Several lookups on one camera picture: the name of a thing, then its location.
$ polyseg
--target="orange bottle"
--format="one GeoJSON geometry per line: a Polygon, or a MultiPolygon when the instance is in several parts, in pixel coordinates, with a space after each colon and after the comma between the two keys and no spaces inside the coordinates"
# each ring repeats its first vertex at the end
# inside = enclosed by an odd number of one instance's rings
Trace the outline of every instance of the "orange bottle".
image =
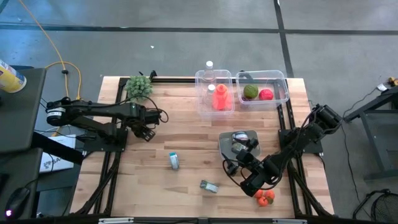
{"type": "Polygon", "coordinates": [[[232,99],[228,94],[228,88],[224,84],[219,84],[213,93],[213,108],[215,110],[231,109],[232,99]]]}

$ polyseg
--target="gray floor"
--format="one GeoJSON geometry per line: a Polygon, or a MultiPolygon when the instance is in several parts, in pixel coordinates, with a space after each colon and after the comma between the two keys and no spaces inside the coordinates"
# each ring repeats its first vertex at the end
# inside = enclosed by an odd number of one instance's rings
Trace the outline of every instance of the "gray floor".
{"type": "MultiPolygon", "coordinates": [[[[133,0],[33,1],[27,6],[43,24],[131,27],[277,28],[271,0],[133,0]]],[[[394,0],[280,0],[287,29],[398,29],[398,2],[394,0]]],[[[0,14],[3,24],[32,23],[19,3],[11,0],[0,14]]],[[[97,100],[104,75],[148,74],[192,76],[207,60],[216,68],[272,70],[285,73],[279,34],[160,33],[160,32],[49,32],[64,60],[82,71],[82,97],[97,100]]],[[[2,30],[0,58],[9,64],[44,67],[58,61],[41,33],[2,30]]],[[[396,76],[398,38],[365,35],[287,35],[295,77],[304,78],[308,97],[330,105],[342,114],[375,86],[396,76]]],[[[43,98],[65,96],[61,66],[47,73],[43,98]]],[[[77,74],[70,75],[70,94],[76,96],[77,74]]],[[[377,94],[369,96],[365,102],[377,94]]],[[[48,129],[40,110],[37,129],[48,129]]],[[[363,175],[377,171],[359,120],[345,124],[348,150],[359,196],[390,188],[398,192],[398,179],[364,182],[363,175]]],[[[349,218],[358,205],[348,170],[343,133],[322,141],[326,175],[337,215],[349,218]]],[[[58,200],[45,201],[56,203],[58,200]]],[[[50,211],[52,215],[59,211],[50,211]]],[[[369,219],[363,212],[359,218],[369,219]]]]}

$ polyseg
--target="yellow cable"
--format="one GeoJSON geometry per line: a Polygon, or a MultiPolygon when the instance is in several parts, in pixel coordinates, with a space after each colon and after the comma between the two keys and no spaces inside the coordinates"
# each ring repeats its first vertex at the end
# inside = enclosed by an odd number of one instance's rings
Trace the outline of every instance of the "yellow cable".
{"type": "Polygon", "coordinates": [[[44,35],[48,38],[48,40],[51,42],[52,47],[55,49],[55,51],[58,54],[58,57],[60,58],[60,61],[62,63],[62,67],[64,70],[66,70],[65,65],[63,64],[63,60],[61,57],[60,52],[58,51],[57,47],[55,46],[55,44],[52,42],[51,38],[49,37],[49,35],[46,33],[46,31],[43,29],[43,27],[39,24],[39,22],[37,22],[36,18],[33,16],[33,14],[31,13],[31,11],[26,7],[26,5],[24,4],[24,2],[22,2],[22,0],[19,0],[20,4],[26,9],[26,11],[29,13],[29,15],[31,16],[31,18],[36,22],[36,24],[40,27],[40,29],[43,31],[44,35]]]}
{"type": "MultiPolygon", "coordinates": [[[[59,63],[62,64],[62,67],[63,67],[64,70],[66,70],[65,64],[69,64],[69,65],[73,66],[73,67],[77,70],[77,72],[78,72],[78,74],[79,74],[79,87],[78,87],[78,90],[77,90],[76,100],[80,100],[81,72],[80,72],[79,68],[78,68],[76,65],[74,65],[74,64],[72,64],[72,63],[70,63],[70,62],[64,62],[64,61],[62,60],[62,56],[61,56],[60,52],[58,51],[57,47],[55,46],[54,42],[52,42],[50,36],[46,33],[46,31],[43,29],[43,27],[40,25],[40,23],[37,21],[37,19],[33,16],[32,12],[27,8],[27,6],[24,4],[24,2],[23,2],[22,0],[19,0],[19,2],[20,2],[20,4],[25,8],[25,10],[29,13],[29,15],[31,16],[31,18],[36,22],[36,24],[38,25],[38,27],[43,31],[44,35],[45,35],[46,38],[50,41],[50,43],[52,44],[52,47],[54,48],[54,50],[55,50],[56,53],[58,54],[58,57],[60,58],[60,62],[51,63],[50,65],[47,65],[47,66],[45,67],[45,69],[48,69],[48,68],[50,68],[51,66],[56,65],[56,64],[59,64],[59,63]]],[[[65,90],[66,90],[66,93],[67,93],[67,97],[69,97],[69,91],[68,91],[68,76],[67,76],[67,74],[65,74],[65,90]]],[[[58,134],[57,132],[59,132],[60,128],[61,128],[61,127],[58,127],[57,130],[56,130],[56,132],[54,132],[54,133],[52,134],[53,137],[54,137],[54,136],[57,136],[57,134],[58,134]]]]}
{"type": "MultiPolygon", "coordinates": [[[[50,68],[51,66],[56,65],[56,64],[59,64],[59,63],[62,63],[62,62],[54,62],[54,63],[51,63],[50,65],[47,65],[47,66],[45,67],[45,69],[48,69],[48,68],[50,68]]],[[[80,90],[81,90],[81,72],[80,72],[80,69],[79,69],[76,65],[72,64],[71,62],[64,62],[64,63],[73,66],[73,67],[76,69],[77,73],[79,74],[79,87],[78,87],[78,89],[77,89],[77,97],[76,97],[76,100],[80,100],[80,90]]],[[[67,76],[66,76],[66,75],[65,75],[65,88],[66,88],[66,90],[67,90],[67,97],[69,97],[68,85],[67,85],[67,76]]]]}

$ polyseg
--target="red apple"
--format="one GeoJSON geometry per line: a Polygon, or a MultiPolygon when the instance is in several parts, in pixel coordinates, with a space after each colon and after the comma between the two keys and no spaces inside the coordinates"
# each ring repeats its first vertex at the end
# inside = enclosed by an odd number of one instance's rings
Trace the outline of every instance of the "red apple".
{"type": "Polygon", "coordinates": [[[270,90],[261,90],[259,94],[260,100],[272,100],[274,94],[270,90]]]}

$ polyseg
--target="wooden table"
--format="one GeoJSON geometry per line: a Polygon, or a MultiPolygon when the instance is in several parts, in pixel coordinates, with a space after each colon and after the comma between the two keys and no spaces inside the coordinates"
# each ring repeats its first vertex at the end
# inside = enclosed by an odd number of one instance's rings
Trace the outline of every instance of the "wooden table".
{"type": "MultiPolygon", "coordinates": [[[[119,79],[120,77],[104,77],[98,102],[115,102],[119,79]]],[[[295,123],[301,126],[310,112],[304,80],[290,78],[288,84],[295,123]]],[[[202,121],[195,109],[195,85],[192,83],[156,83],[151,98],[159,108],[168,112],[170,121],[156,127],[156,136],[150,142],[129,133],[126,151],[122,153],[119,166],[112,216],[294,217],[286,172],[274,189],[274,203],[268,207],[258,207],[253,198],[246,196],[226,176],[218,150],[220,133],[254,129],[262,149],[258,159],[279,151],[277,131],[280,127],[276,110],[244,111],[240,108],[235,93],[236,111],[232,117],[225,121],[202,121]],[[170,168],[170,152],[178,154],[178,171],[170,168]],[[218,184],[219,192],[214,194],[202,190],[199,188],[201,180],[218,184]]],[[[149,102],[144,104],[153,108],[149,102]]],[[[110,121],[109,118],[96,120],[110,121]]],[[[103,157],[103,152],[94,152],[83,161],[71,212],[81,208],[97,187],[103,157]]],[[[324,208],[333,213],[321,160],[314,155],[304,154],[303,164],[308,187],[324,208]]],[[[235,179],[242,181],[240,175],[235,179]]],[[[107,189],[102,207],[106,203],[106,196],[107,189]]],[[[300,190],[298,197],[300,208],[304,211],[300,190]]]]}

